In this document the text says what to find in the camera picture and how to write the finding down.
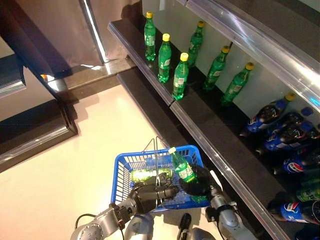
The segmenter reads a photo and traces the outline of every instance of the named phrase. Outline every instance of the bottle label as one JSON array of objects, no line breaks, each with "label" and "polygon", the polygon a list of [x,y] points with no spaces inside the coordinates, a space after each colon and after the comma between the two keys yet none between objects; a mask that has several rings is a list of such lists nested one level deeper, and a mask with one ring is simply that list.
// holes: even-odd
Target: bottle label
[{"label": "bottle label", "polygon": [[288,173],[301,173],[304,167],[299,157],[293,157],[283,162],[283,169]]},{"label": "bottle label", "polygon": [[240,85],[235,85],[232,83],[232,87],[230,87],[228,93],[233,94],[233,93],[238,93],[242,89],[242,86]]},{"label": "bottle label", "polygon": [[210,77],[219,77],[220,76],[221,71],[215,71],[215,72],[211,72],[210,73]]},{"label": "bottle label", "polygon": [[176,88],[182,87],[187,81],[186,77],[176,77],[174,76],[173,84]]},{"label": "bottle label", "polygon": [[269,124],[264,124],[260,121],[260,119],[257,116],[254,116],[246,125],[246,128],[252,132],[257,133],[262,129],[265,129],[269,126]]},{"label": "bottle label", "polygon": [[191,42],[190,42],[190,45],[189,45],[189,49],[192,50],[192,49],[194,48],[194,46],[195,46],[195,45],[194,45],[194,44],[192,43],[192,41],[191,41]]},{"label": "bottle label", "polygon": [[279,149],[283,150],[291,150],[294,149],[301,144],[299,142],[294,142],[291,144],[286,144],[282,142],[279,138],[278,135],[272,135],[269,137],[266,141],[264,141],[264,146],[269,150],[269,151],[277,151]]},{"label": "bottle label", "polygon": [[196,178],[194,171],[188,164],[185,169],[178,171],[179,177],[183,179],[186,183],[191,182]]},{"label": "bottle label", "polygon": [[160,62],[160,68],[162,68],[162,69],[168,69],[169,67],[169,65],[170,65],[170,58],[169,59],[167,59],[167,60],[165,60],[164,62]]},{"label": "bottle label", "polygon": [[300,222],[307,223],[304,220],[301,210],[300,210],[300,202],[291,202],[282,204],[280,207],[282,217],[290,222]]},{"label": "bottle label", "polygon": [[144,42],[145,42],[145,45],[148,47],[152,47],[155,45],[155,39],[156,39],[156,36],[152,36],[152,35],[147,36],[146,34],[144,34]]}]

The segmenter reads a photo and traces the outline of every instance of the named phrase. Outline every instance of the bottle in basket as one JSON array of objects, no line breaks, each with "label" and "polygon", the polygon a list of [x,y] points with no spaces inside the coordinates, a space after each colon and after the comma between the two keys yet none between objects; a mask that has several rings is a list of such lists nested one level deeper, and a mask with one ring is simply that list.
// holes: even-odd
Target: bottle in basket
[{"label": "bottle in basket", "polygon": [[[173,167],[175,172],[179,175],[179,177],[186,183],[197,182],[197,176],[192,170],[188,161],[179,153],[177,153],[176,148],[172,147],[169,149],[168,152],[172,156]],[[196,203],[200,203],[207,199],[206,196],[192,196],[191,198]]]}]

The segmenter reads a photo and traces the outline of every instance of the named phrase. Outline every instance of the cable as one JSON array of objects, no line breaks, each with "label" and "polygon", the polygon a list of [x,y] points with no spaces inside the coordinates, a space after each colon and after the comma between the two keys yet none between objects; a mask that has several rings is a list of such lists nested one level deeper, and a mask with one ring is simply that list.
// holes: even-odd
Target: cable
[{"label": "cable", "polygon": [[74,229],[77,229],[77,227],[78,227],[78,222],[79,222],[80,218],[85,217],[85,216],[93,217],[93,218],[96,217],[96,215],[93,215],[93,214],[90,214],[90,213],[85,213],[85,214],[80,215],[80,216],[76,219],[76,221],[75,221]]},{"label": "cable", "polygon": [[124,232],[122,231],[122,229],[120,229],[120,231],[121,231],[122,239],[125,240]]}]

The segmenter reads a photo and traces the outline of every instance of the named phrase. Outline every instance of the green soda bottle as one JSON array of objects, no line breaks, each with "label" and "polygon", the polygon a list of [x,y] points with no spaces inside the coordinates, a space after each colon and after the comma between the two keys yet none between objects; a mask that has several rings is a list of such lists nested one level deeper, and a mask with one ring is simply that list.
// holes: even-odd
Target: green soda bottle
[{"label": "green soda bottle", "polygon": [[220,54],[213,60],[211,68],[206,77],[206,80],[204,81],[203,90],[209,92],[212,89],[214,89],[221,71],[225,68],[226,57],[229,53],[229,50],[230,50],[229,46],[223,46]]},{"label": "green soda bottle", "polygon": [[[172,178],[173,171],[170,168],[159,168],[158,174],[166,173],[168,179]],[[153,176],[157,176],[157,171],[152,169],[133,170],[131,172],[131,180],[133,182],[145,181]]]},{"label": "green soda bottle", "polygon": [[146,12],[146,23],[144,26],[145,57],[149,61],[153,61],[156,58],[156,27],[152,20],[153,16],[154,14],[152,12]]},{"label": "green soda bottle", "polygon": [[[179,177],[186,183],[196,183],[198,181],[197,176],[188,161],[177,153],[175,147],[170,148],[168,152],[172,156],[174,171],[179,175]],[[191,198],[196,203],[207,200],[206,196],[191,196]]]},{"label": "green soda bottle", "polygon": [[199,49],[201,47],[203,41],[203,28],[205,23],[203,21],[199,21],[197,24],[197,28],[195,33],[191,37],[190,45],[189,45],[189,59],[188,59],[188,66],[192,68],[196,64],[196,59],[198,56]]},{"label": "green soda bottle", "polygon": [[296,191],[296,197],[301,202],[320,200],[320,183],[301,187]]},{"label": "green soda bottle", "polygon": [[187,84],[187,77],[189,73],[187,61],[188,53],[181,53],[180,62],[174,71],[172,96],[175,100],[180,100],[184,97],[184,91]]},{"label": "green soda bottle", "polygon": [[166,83],[169,79],[171,47],[170,35],[165,33],[162,35],[162,45],[159,50],[159,73],[158,79],[160,83]]},{"label": "green soda bottle", "polygon": [[222,106],[229,106],[232,103],[234,98],[239,94],[240,90],[247,84],[249,80],[249,73],[252,69],[254,69],[254,67],[255,65],[252,62],[248,62],[245,65],[245,68],[235,75],[223,97],[221,98]]}]

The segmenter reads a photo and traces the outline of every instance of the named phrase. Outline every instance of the blue pepsi bottle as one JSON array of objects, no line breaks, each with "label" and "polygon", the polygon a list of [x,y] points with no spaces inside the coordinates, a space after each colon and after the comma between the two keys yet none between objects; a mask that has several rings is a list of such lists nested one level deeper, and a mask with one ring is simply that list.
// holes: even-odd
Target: blue pepsi bottle
[{"label": "blue pepsi bottle", "polygon": [[[305,107],[301,110],[301,114],[305,117],[310,116],[313,113],[314,111],[310,107]],[[295,111],[288,112],[279,121],[269,127],[266,133],[268,136],[272,136],[277,134],[281,129],[289,124],[301,124],[304,121],[303,116]]]},{"label": "blue pepsi bottle", "polygon": [[271,124],[277,121],[281,114],[286,109],[288,103],[296,98],[295,94],[289,92],[284,98],[273,101],[263,107],[257,115],[255,115],[240,132],[241,137],[248,137],[251,134],[260,132],[268,128]]},{"label": "blue pepsi bottle", "polygon": [[304,121],[301,125],[293,124],[286,126],[278,134],[272,135],[255,151],[260,155],[267,152],[279,150],[293,150],[300,147],[304,140],[308,139],[307,132],[314,126],[309,121]]},{"label": "blue pepsi bottle", "polygon": [[320,224],[320,200],[283,204],[271,202],[268,211],[277,221]]},{"label": "blue pepsi bottle", "polygon": [[274,167],[273,173],[275,175],[282,173],[297,174],[317,166],[320,166],[319,148],[305,155],[293,154],[290,158],[284,160],[281,165]]}]

